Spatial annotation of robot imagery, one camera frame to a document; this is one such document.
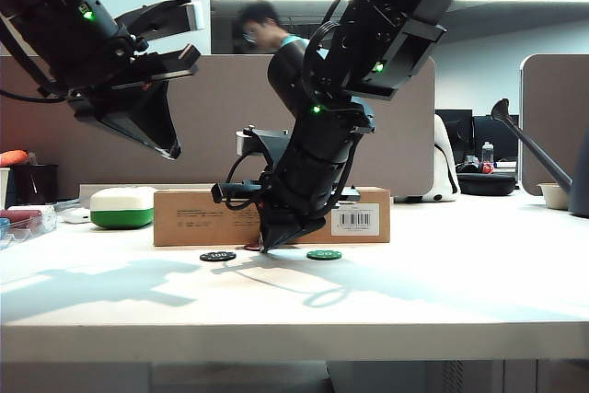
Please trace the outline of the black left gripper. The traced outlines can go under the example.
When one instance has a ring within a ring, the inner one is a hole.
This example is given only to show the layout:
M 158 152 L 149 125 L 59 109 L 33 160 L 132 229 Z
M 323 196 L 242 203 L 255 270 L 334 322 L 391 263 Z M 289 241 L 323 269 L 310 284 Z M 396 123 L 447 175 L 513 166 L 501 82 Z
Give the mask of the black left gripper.
M 168 83 L 194 75 L 201 52 L 192 44 L 174 52 L 150 52 L 103 84 L 68 100 L 80 121 L 100 121 L 118 133 L 176 160 L 181 148 L 171 118 Z

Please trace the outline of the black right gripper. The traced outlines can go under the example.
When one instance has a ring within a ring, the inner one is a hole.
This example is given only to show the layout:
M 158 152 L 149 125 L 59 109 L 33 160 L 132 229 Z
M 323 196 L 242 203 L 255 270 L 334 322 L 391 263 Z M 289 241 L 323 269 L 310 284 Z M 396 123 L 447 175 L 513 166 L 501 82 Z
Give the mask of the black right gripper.
M 279 169 L 267 164 L 257 178 L 241 181 L 234 180 L 237 168 L 234 164 L 225 180 L 213 185 L 212 198 L 231 211 L 256 209 L 262 253 L 283 245 L 329 243 L 327 214 L 339 201 L 357 202 L 360 198 L 355 188 L 346 187 L 350 161 L 326 168 Z M 293 229 L 282 235 L 282 228 Z

